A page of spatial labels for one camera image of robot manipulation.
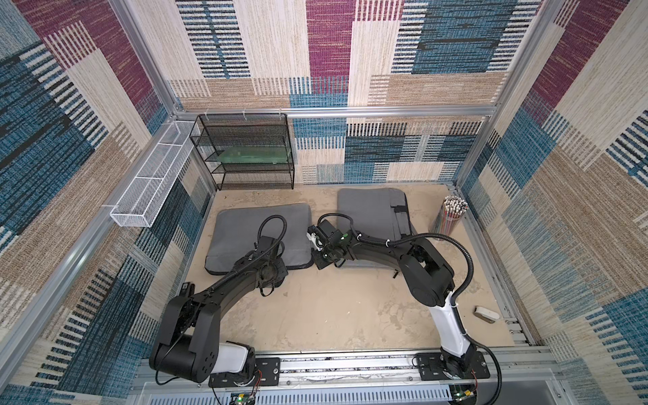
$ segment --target red wire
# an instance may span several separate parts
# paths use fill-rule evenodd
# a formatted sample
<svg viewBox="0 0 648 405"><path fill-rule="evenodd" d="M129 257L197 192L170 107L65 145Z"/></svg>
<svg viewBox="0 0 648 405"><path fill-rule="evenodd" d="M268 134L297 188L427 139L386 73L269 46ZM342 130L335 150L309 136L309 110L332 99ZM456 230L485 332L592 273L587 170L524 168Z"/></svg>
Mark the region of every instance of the red wire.
<svg viewBox="0 0 648 405"><path fill-rule="evenodd" d="M472 376L475 378L475 391L477 391L478 383L477 383L477 376L475 375L475 370L470 370L470 372L472 372Z"/></svg>
<svg viewBox="0 0 648 405"><path fill-rule="evenodd" d="M263 373L261 373L261 370L257 370L259 372L259 379L257 380L257 383L254 384L254 388L252 389L252 396L256 397L257 393L259 392L259 386L261 385L261 379L263 378Z"/></svg>

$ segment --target white wire basket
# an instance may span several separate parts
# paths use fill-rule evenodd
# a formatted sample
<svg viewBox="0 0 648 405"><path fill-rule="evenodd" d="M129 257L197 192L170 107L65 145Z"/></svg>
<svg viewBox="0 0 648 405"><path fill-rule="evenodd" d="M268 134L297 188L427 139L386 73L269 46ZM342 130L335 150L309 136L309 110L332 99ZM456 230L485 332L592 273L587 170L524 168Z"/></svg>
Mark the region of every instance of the white wire basket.
<svg viewBox="0 0 648 405"><path fill-rule="evenodd" d="M169 127L110 211L117 225L153 226L191 153L192 131L198 131L192 121L176 121Z"/></svg>

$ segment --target gray pad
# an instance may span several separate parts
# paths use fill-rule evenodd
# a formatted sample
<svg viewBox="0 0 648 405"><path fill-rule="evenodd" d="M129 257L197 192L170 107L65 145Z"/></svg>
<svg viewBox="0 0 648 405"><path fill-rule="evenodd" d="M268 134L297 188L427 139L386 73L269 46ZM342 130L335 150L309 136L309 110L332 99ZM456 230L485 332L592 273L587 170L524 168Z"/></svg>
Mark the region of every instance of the gray pad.
<svg viewBox="0 0 648 405"><path fill-rule="evenodd" d="M407 197L398 189L341 189L338 212L353 218L353 227L358 232L372 237L398 240L415 232L410 224ZM338 228L345 232L349 221L338 218ZM382 267L368 260L347 260L344 266Z"/></svg>
<svg viewBox="0 0 648 405"><path fill-rule="evenodd" d="M232 265L237 260L254 249L261 222L275 214L286 218L288 223L282 239L286 250L281 256L286 267L289 270L310 267L312 245L306 237L306 230L312 225L310 206L300 203L220 211L216 216L214 236L205 259L205 270L214 275L222 275L232 270ZM263 229L263 235L277 237L282 226L281 220L270 220Z"/></svg>

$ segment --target mesh shelf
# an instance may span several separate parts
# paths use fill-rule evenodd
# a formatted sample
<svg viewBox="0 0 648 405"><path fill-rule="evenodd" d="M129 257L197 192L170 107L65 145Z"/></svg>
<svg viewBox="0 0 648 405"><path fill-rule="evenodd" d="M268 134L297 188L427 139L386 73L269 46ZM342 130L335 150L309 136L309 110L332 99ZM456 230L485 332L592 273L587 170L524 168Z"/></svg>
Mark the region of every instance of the mesh shelf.
<svg viewBox="0 0 648 405"><path fill-rule="evenodd" d="M144 165L113 207L119 226L151 227L193 147L191 121L176 121L162 136Z"/></svg>
<svg viewBox="0 0 648 405"><path fill-rule="evenodd" d="M285 114L199 115L190 136L219 190L292 189Z"/></svg>

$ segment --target black mounting plate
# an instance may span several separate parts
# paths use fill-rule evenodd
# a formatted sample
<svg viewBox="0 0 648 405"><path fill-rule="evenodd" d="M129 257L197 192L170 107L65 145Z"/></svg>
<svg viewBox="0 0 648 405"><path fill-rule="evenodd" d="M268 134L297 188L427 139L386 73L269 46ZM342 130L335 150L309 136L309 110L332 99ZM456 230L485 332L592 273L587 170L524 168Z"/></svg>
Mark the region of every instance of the black mounting plate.
<svg viewBox="0 0 648 405"><path fill-rule="evenodd" d="M450 377L443 373L443 361L441 360L441 353L417 353L415 356L416 367L419 369L422 381L437 381L437 380L451 380ZM472 370L475 372L477 378L490 378L491 372L488 370L484 361L484 355L477 352L472 359ZM465 376L467 379L472 379L472 374Z"/></svg>
<svg viewBox="0 0 648 405"><path fill-rule="evenodd" d="M281 370L281 359L279 357L264 357L256 359L257 369L261 371L261 385L262 387L272 387L279 385L279 371ZM259 374L255 373L252 381L246 385L246 388L252 388L257 383ZM231 379L225 378L225 373L217 373L209 375L210 388L230 388L238 387Z"/></svg>

